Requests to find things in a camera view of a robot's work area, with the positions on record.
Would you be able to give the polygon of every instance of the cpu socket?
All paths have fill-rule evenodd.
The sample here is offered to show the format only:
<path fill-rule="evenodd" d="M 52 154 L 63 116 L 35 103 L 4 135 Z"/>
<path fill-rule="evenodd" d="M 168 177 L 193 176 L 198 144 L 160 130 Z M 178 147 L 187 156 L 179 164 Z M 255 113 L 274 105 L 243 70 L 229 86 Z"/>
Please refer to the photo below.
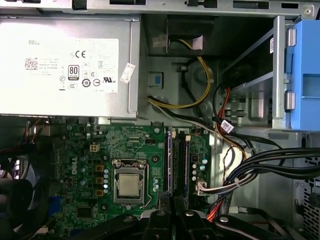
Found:
<path fill-rule="evenodd" d="M 114 159 L 113 201 L 121 205 L 145 204 L 147 162 L 140 159 Z"/>

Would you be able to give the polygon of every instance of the motherboard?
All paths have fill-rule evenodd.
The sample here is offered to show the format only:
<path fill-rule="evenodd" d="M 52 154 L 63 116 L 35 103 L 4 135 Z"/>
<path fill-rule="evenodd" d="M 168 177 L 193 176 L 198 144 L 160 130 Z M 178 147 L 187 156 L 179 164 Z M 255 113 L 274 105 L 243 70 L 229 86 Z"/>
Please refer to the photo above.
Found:
<path fill-rule="evenodd" d="M 123 213 L 139 218 L 157 207 L 158 192 L 168 191 L 169 182 L 188 207 L 196 179 L 209 180 L 209 134 L 195 127 L 174 131 L 168 149 L 164 126 L 62 125 L 51 163 L 51 180 L 59 184 L 52 237 L 75 236 Z"/>

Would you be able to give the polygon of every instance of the ce mark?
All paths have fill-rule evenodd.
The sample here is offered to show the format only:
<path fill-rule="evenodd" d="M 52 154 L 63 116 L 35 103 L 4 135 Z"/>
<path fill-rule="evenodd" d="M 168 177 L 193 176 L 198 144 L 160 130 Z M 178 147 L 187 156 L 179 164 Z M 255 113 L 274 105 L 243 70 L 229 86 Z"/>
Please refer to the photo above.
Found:
<path fill-rule="evenodd" d="M 75 56 L 79 59 L 80 58 L 80 55 L 81 57 L 83 57 L 84 59 L 86 58 L 86 51 L 76 51 L 75 52 Z"/>

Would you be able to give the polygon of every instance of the black fan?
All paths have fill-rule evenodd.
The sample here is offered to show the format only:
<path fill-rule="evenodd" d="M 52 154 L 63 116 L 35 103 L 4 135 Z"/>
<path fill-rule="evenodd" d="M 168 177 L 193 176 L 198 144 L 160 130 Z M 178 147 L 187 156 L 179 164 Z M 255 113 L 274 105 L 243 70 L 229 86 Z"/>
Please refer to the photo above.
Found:
<path fill-rule="evenodd" d="M 48 216 L 46 171 L 38 164 L 48 161 L 38 153 L 0 156 L 0 240 L 29 239 Z"/>

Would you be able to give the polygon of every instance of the power supply unit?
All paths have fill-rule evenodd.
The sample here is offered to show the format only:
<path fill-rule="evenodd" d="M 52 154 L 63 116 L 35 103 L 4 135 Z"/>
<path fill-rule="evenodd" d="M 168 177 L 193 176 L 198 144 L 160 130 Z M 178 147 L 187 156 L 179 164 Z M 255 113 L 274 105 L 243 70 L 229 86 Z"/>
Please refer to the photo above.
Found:
<path fill-rule="evenodd" d="M 0 18 L 0 114 L 136 118 L 140 17 Z"/>

